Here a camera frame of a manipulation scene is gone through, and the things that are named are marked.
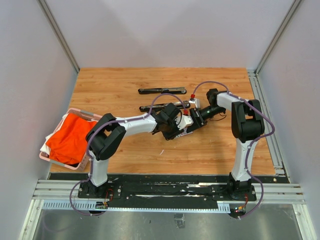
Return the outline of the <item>staple box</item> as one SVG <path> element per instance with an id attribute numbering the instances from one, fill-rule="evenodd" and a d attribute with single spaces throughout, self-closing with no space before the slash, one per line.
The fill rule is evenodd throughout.
<path id="1" fill-rule="evenodd" d="M 180 138 L 180 137 L 184 137 L 184 136 L 187 136 L 187 135 L 190 135 L 192 134 L 193 132 L 182 132 L 180 134 L 178 134 L 175 138 Z"/>

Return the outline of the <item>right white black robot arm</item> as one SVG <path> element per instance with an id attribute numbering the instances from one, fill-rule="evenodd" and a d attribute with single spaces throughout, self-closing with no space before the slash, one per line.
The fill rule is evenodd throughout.
<path id="1" fill-rule="evenodd" d="M 216 88 L 210 89 L 206 97 L 209 106 L 190 109 L 193 124 L 187 127 L 186 132 L 190 133 L 204 127 L 208 119 L 218 114 L 227 110 L 231 112 L 231 131 L 236 140 L 236 152 L 234 165 L 226 184 L 226 193 L 230 199 L 238 200 L 252 191 L 252 177 L 249 172 L 257 146 L 254 140 L 265 132 L 263 117 L 252 108 L 260 111 L 261 105 L 256 99 L 243 101 Z"/>

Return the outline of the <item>black stapler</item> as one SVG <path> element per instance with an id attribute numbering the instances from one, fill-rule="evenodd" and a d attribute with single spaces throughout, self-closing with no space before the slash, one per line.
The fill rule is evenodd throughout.
<path id="1" fill-rule="evenodd" d="M 163 110 L 167 105 L 169 105 L 170 103 L 161 103 L 161 104 L 155 104 L 152 106 L 152 110 L 155 112 L 158 112 L 160 110 Z M 185 100 L 182 103 L 180 101 L 178 102 L 172 102 L 173 105 L 175 105 L 178 109 L 183 109 L 184 107 L 186 109 L 189 109 L 191 107 L 191 104 Z M 139 107 L 139 111 L 142 113 L 147 113 L 149 112 L 151 106 L 150 105 L 144 105 L 144 106 L 140 106 Z"/>
<path id="2" fill-rule="evenodd" d="M 178 94 L 184 95 L 187 93 L 185 87 L 163 87 L 163 88 L 139 88 L 138 93 L 140 95 L 148 95 L 148 94 Z"/>

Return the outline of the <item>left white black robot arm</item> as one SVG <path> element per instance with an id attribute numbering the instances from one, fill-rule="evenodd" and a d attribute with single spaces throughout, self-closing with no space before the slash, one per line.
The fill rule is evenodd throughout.
<path id="1" fill-rule="evenodd" d="M 107 169 L 110 158 L 126 137 L 161 132 L 168 141 L 184 132 L 194 123 L 187 110 L 180 110 L 169 103 L 160 111 L 151 110 L 134 117 L 114 117 L 107 113 L 86 135 L 86 154 L 90 158 L 90 172 L 87 185 L 96 198 L 107 193 Z"/>

